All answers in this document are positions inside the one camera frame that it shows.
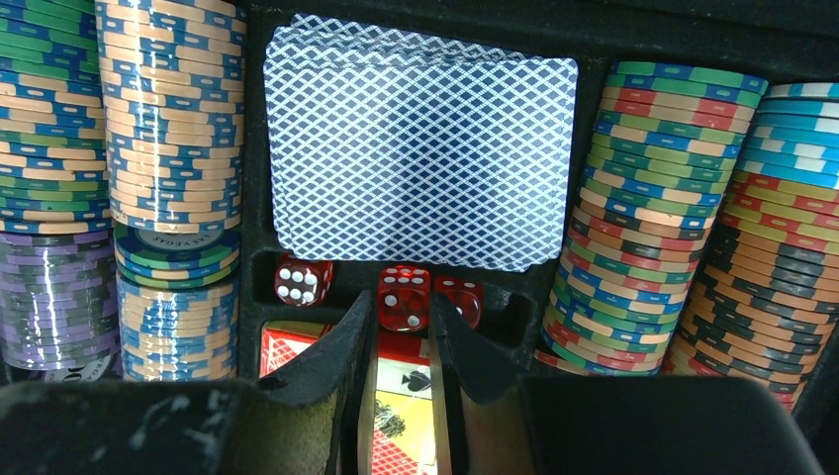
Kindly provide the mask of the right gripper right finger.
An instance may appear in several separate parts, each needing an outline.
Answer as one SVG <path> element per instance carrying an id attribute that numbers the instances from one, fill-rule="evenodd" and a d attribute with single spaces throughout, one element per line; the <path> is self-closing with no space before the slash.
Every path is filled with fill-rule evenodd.
<path id="1" fill-rule="evenodd" d="M 520 474 L 523 370 L 479 335 L 448 297 L 430 300 L 430 371 L 440 474 Z"/>

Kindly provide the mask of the red playing card box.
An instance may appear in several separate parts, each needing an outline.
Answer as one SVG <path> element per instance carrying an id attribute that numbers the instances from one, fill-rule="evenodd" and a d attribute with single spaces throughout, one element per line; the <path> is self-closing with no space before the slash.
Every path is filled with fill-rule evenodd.
<path id="1" fill-rule="evenodd" d="M 291 361 L 331 325 L 277 321 L 262 330 L 260 374 Z M 381 332 L 375 393 L 372 472 L 435 474 L 432 390 L 427 340 L 415 333 Z"/>

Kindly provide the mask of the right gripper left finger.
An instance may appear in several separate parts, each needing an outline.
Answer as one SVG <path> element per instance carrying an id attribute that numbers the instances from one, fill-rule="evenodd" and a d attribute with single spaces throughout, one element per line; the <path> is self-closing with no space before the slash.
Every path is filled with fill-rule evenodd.
<path id="1" fill-rule="evenodd" d="M 371 472 L 375 329 L 361 292 L 338 324 L 258 387 L 280 405 L 263 411 L 260 454 L 272 474 Z"/>

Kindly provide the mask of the black poker set case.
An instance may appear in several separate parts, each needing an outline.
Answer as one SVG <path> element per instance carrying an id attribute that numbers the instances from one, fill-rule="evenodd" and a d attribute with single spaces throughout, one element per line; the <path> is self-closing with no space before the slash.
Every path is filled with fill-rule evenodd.
<path id="1" fill-rule="evenodd" d="M 1 353 L 234 368 L 246 14 L 226 1 L 1 5 Z M 270 203 L 311 264 L 388 260 L 379 320 L 424 329 L 428 263 L 558 255 L 579 68 L 311 15 L 263 63 Z"/>

